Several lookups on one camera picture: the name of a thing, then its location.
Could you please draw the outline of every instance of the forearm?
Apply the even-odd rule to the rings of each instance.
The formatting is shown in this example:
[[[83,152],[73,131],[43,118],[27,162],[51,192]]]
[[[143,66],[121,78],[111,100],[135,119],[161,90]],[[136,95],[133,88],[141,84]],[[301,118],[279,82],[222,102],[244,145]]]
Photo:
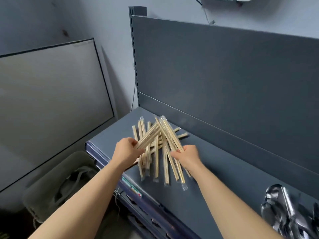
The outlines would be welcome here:
[[[56,210],[30,239],[93,239],[122,173],[121,166],[111,161]]]
[[[205,166],[193,176],[224,239],[282,239]]]

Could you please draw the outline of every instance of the bare arm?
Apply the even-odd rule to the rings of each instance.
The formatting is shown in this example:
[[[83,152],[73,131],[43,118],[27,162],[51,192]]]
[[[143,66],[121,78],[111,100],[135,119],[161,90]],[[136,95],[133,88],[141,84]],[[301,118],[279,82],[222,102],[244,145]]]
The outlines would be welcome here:
[[[200,161],[194,145],[171,152],[197,181],[224,239],[282,239],[253,209],[227,188]]]
[[[93,239],[122,173],[143,152],[137,141],[123,138],[112,160],[74,196],[56,210],[29,239]]]

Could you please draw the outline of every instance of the pile of spoons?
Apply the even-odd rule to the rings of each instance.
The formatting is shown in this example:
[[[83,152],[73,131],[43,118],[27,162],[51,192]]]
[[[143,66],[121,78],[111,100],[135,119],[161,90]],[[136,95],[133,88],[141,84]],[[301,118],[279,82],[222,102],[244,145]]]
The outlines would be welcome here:
[[[281,185],[266,190],[261,216],[279,234],[288,239],[319,239],[319,207],[314,203],[313,213],[295,203]]]

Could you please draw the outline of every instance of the pile of chopsticks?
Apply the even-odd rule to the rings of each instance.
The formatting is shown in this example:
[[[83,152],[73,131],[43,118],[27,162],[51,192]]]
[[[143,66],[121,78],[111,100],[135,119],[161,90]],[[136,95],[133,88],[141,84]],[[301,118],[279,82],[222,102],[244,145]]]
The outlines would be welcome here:
[[[141,179],[150,176],[150,164],[152,163],[152,154],[154,154],[154,182],[159,182],[159,149],[162,148],[163,154],[163,167],[164,167],[164,185],[169,185],[169,164],[170,163],[174,177],[176,181],[181,181],[183,190],[187,190],[185,178],[181,168],[181,164],[178,160],[173,158],[170,154],[171,151],[179,149],[180,152],[184,152],[184,149],[179,141],[180,138],[188,136],[187,133],[177,136],[175,132],[180,128],[172,129],[165,116],[161,116],[158,120],[155,117],[156,122],[151,126],[151,122],[147,122],[147,130],[145,129],[144,118],[141,117],[138,121],[138,133],[136,126],[133,128],[134,139],[138,141],[135,148],[145,148],[145,153],[142,154],[137,160]]]

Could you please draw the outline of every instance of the whiteboard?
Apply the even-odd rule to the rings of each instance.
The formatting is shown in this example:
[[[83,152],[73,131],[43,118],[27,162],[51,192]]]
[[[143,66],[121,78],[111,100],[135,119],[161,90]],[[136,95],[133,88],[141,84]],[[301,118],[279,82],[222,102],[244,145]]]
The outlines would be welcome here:
[[[94,40],[0,58],[0,191],[114,116]]]

